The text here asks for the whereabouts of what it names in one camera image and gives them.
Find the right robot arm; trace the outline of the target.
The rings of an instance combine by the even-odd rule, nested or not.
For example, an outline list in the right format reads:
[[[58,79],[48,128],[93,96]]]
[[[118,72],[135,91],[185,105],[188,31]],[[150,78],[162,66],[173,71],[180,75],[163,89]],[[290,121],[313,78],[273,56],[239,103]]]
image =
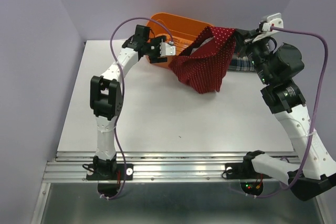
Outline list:
[[[263,151],[248,152],[240,163],[226,164],[226,179],[257,179],[262,175],[285,185],[300,200],[307,201],[335,186],[335,160],[329,155],[315,129],[306,100],[293,77],[305,67],[298,48],[284,43],[277,50],[259,30],[236,30],[238,49],[254,65],[265,85],[262,98],[286,131],[300,164],[273,158]]]

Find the red polka dot skirt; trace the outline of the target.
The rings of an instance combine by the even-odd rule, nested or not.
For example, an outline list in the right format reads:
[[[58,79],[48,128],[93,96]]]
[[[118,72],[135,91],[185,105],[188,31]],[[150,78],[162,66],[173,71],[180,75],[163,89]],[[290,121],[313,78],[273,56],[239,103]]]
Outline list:
[[[179,82],[200,94],[219,92],[232,60],[235,28],[205,27],[169,64]]]

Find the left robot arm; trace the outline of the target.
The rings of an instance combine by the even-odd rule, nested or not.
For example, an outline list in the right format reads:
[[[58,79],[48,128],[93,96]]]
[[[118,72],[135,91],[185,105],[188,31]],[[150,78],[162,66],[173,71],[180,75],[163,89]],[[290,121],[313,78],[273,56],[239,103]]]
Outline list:
[[[151,63],[166,62],[175,46],[164,35],[150,37],[151,28],[137,25],[134,34],[121,46],[114,62],[101,75],[90,80],[90,108],[97,123],[97,150],[93,162],[85,165],[87,180],[114,180],[120,175],[115,149],[116,121],[123,107],[123,81],[143,56]]]

